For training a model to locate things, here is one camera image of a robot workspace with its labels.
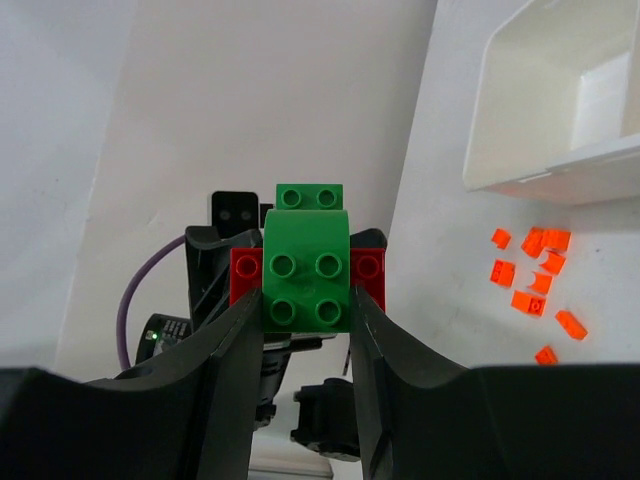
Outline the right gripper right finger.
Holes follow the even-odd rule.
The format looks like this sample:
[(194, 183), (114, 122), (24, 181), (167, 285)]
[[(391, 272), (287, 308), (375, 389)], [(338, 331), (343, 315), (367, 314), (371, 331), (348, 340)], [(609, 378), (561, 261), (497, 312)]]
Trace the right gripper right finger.
[(367, 479), (635, 479), (635, 364), (468, 369), (389, 319), (362, 287), (351, 361)]

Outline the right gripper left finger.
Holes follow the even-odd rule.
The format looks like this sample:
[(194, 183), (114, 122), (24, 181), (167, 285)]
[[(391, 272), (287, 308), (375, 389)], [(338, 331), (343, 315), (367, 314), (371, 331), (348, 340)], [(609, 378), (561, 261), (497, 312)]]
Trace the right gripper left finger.
[(113, 379), (1, 373), (5, 479), (244, 479), (263, 356), (262, 296)]

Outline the green red lego stack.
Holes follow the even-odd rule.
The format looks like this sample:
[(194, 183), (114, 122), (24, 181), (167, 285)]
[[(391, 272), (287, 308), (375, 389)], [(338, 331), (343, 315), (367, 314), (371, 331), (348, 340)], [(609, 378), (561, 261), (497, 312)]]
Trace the green red lego stack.
[(262, 293), (266, 333), (350, 330), (350, 290), (361, 286), (386, 307), (387, 238), (376, 228), (351, 233), (340, 184), (279, 184), (263, 243), (230, 253), (230, 301)]

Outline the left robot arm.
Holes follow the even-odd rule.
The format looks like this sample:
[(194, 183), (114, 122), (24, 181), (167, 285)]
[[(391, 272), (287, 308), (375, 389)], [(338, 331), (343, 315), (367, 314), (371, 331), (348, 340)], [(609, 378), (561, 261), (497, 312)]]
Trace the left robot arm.
[[(190, 226), (179, 237), (154, 254), (134, 276), (127, 295), (131, 297), (144, 276), (166, 255), (184, 245), (190, 292), (196, 295), (189, 319), (152, 315), (141, 336), (136, 361), (146, 361), (180, 343), (194, 330), (213, 321), (230, 305), (231, 292), (246, 293), (261, 281), (262, 234), (257, 229), (233, 228), (221, 236), (214, 226)], [(331, 334), (269, 333), (259, 384), (254, 428), (270, 424), (276, 415), (275, 395), (284, 379), (291, 355), (318, 350)], [(327, 379), (318, 386), (303, 386), (294, 395), (300, 405), (298, 427), (292, 440), (326, 458), (355, 462), (360, 448), (355, 417), (353, 386), (346, 380)]]

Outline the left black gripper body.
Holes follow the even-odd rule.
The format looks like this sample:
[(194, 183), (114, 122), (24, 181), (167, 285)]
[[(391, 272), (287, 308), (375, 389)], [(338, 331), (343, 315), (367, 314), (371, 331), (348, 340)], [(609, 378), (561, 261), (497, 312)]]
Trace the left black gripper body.
[[(233, 237), (221, 237), (216, 227), (192, 226), (186, 230), (186, 261), (192, 329), (197, 330), (230, 306), (230, 278), (235, 273), (233, 247), (247, 247), (254, 255), (262, 235), (238, 227)], [(274, 398), (285, 376), (291, 355), (318, 350), (332, 334), (275, 333), (265, 336), (254, 429), (268, 426), (276, 415)], [(328, 458), (358, 460), (360, 448), (353, 386), (346, 380), (327, 379), (317, 386), (303, 386), (294, 395), (301, 407), (292, 440)]]

